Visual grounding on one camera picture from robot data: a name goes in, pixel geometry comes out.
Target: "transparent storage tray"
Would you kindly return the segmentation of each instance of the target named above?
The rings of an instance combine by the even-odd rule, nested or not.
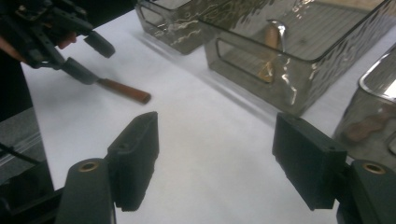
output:
[[[275,45],[268,20],[286,25]],[[199,21],[211,69],[300,116],[395,24],[396,1],[233,0]]]
[[[182,54],[202,45],[198,17],[224,0],[139,0],[143,30]]]
[[[359,80],[334,139],[357,160],[396,172],[396,45]]]

